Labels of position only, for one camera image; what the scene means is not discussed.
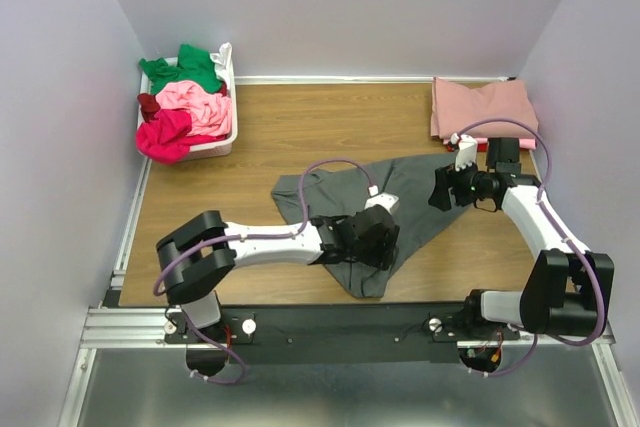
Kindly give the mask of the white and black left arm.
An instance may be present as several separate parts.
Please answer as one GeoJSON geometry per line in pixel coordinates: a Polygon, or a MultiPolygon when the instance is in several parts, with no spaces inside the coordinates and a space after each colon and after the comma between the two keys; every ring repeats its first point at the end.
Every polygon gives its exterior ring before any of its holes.
{"type": "Polygon", "coordinates": [[[156,244],[161,273],[152,292],[180,307],[202,330],[222,321],[215,289],[234,269],[274,263],[335,265],[352,261],[387,270],[400,227],[384,207],[354,215],[315,216],[292,225],[248,226],[206,211],[156,244]]]}

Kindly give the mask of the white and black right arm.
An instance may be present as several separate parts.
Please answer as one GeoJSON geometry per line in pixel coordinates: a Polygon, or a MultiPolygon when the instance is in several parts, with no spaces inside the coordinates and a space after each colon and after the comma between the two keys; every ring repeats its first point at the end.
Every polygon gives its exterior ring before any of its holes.
{"type": "Polygon", "coordinates": [[[429,203],[448,211],[492,201],[517,227],[535,263],[522,291],[472,291],[457,321],[468,327],[510,324],[570,345],[594,341],[606,327],[612,259],[572,235],[541,180],[523,172],[517,139],[490,139],[484,169],[476,162],[477,147],[468,135],[453,136],[455,160],[436,170],[429,203]]]}

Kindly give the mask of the dark grey t shirt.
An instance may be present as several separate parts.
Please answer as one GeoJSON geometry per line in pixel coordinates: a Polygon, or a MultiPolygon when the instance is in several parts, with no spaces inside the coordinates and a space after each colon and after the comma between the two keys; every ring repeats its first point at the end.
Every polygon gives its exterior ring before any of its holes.
{"type": "Polygon", "coordinates": [[[355,298],[380,298],[392,275],[416,251],[444,231],[463,208],[441,211],[428,204],[435,171],[453,162],[452,154],[400,157],[366,166],[382,192],[399,198],[389,213],[366,208],[366,176],[358,169],[305,177],[310,222],[329,242],[325,269],[355,298]]]}

